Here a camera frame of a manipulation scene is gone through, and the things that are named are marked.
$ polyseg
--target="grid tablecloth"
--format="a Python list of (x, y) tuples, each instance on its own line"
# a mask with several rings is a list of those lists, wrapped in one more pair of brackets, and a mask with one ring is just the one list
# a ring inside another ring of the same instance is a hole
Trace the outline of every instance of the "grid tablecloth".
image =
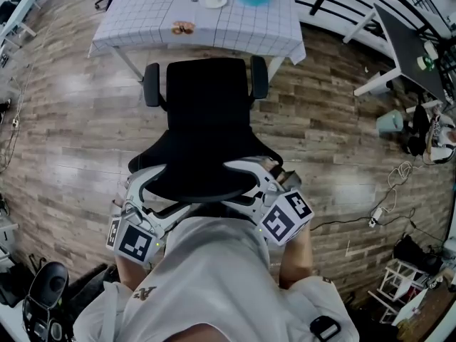
[(306, 57), (294, 0), (271, 0), (258, 7), (228, 0), (221, 9), (207, 9), (192, 0), (114, 0), (95, 33), (89, 56), (112, 46), (156, 43), (289, 57), (294, 64)]

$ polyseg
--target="black buckle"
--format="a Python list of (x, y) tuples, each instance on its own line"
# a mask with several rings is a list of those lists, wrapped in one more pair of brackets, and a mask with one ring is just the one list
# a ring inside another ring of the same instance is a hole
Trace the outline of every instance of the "black buckle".
[(339, 323), (328, 316), (319, 316), (311, 323), (311, 332), (320, 342), (327, 342), (341, 331)]

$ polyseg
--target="wooden floor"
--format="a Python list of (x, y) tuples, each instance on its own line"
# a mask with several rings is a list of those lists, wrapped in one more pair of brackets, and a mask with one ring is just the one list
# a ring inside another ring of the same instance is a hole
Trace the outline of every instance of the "wooden floor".
[[(114, 58), (87, 58), (103, 18), (93, 1), (43, 2), (42, 10), (28, 18), (38, 35), (24, 44), (35, 64), (16, 68), (10, 62), (2, 70), (5, 76), (16, 74), (23, 86), (30, 78), (17, 141), (13, 137), (14, 154), (0, 175), (11, 218), (20, 225), (18, 256), (25, 260), (33, 252), (62, 261), (72, 278), (112, 261), (104, 244), (117, 183), (128, 176), (128, 161), (152, 145), (167, 126), (165, 114), (146, 108), (141, 86)], [(286, 60), (271, 82), (268, 100), (256, 103), (252, 126), (283, 156), (286, 169), (301, 176), (302, 191), (316, 213), (312, 226), (366, 216), (385, 195), (390, 171), (408, 160), (422, 167), (398, 188), (395, 211), (381, 220), (409, 214), (415, 207), (414, 222), (443, 237), (454, 163), (424, 166), (420, 158), (402, 153), (394, 136), (380, 138), (375, 130), (379, 115), (414, 105), (414, 99), (400, 93), (399, 82), (388, 98), (355, 98), (353, 88), (388, 62), (367, 48), (344, 45), (340, 38), (312, 28), (303, 28), (303, 34), (308, 57), (296, 66)], [(248, 62), (248, 55), (209, 48), (129, 54), (141, 68), (159, 62), (162, 73), (169, 62), (194, 58), (240, 56)], [(17, 108), (14, 98), (1, 126), (3, 153)], [(385, 203), (392, 205), (393, 194)], [(319, 227), (312, 232), (318, 272), (332, 278), (343, 296), (356, 290), (358, 299), (364, 299), (404, 231), (422, 245), (438, 243), (408, 224), (400, 218), (373, 229), (365, 220)], [(272, 256), (276, 273), (279, 252)]]

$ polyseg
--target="chair armrest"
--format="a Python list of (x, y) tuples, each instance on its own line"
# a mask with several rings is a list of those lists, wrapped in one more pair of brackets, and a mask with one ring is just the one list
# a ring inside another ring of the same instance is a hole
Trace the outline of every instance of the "chair armrest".
[(145, 68), (142, 86), (145, 104), (152, 107), (161, 106), (166, 111), (166, 101), (160, 94), (160, 65), (158, 63), (152, 63)]
[(263, 57), (252, 56), (250, 58), (252, 72), (252, 93), (250, 96), (256, 99), (264, 99), (268, 96), (269, 77), (268, 68)]

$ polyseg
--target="white plate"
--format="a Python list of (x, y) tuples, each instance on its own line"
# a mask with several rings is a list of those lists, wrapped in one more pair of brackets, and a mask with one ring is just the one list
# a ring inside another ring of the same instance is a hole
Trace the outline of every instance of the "white plate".
[(199, 0), (199, 3), (208, 9), (218, 9), (224, 6), (228, 0)]

